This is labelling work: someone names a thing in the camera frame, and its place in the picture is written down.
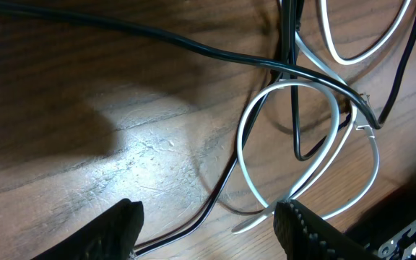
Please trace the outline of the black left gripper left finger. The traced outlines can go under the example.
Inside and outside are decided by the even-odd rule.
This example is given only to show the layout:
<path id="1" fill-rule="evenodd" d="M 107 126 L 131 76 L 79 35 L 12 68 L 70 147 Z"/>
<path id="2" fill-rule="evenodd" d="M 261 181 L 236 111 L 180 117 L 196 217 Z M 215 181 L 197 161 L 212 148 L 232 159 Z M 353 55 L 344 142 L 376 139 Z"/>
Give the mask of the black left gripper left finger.
<path id="1" fill-rule="evenodd" d="M 127 259 L 144 224 L 140 201 L 122 199 L 36 259 Z"/>

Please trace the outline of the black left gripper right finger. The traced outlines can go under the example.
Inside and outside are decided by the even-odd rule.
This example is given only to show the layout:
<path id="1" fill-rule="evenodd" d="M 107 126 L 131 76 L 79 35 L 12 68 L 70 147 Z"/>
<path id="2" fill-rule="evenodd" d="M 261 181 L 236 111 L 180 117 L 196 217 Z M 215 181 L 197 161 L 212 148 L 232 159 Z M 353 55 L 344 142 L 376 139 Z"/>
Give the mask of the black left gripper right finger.
<path id="1" fill-rule="evenodd" d="M 276 204 L 274 233 L 289 260 L 378 260 L 299 201 Z"/>

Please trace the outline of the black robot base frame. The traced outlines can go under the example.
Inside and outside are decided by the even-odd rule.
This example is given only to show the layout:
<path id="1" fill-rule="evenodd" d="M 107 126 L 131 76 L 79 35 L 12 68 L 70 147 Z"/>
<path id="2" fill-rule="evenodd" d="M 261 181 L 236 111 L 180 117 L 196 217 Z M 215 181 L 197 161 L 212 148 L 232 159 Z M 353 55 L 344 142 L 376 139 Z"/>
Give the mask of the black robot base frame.
<path id="1" fill-rule="evenodd" d="M 380 259 L 416 259 L 416 172 L 344 234 Z"/>

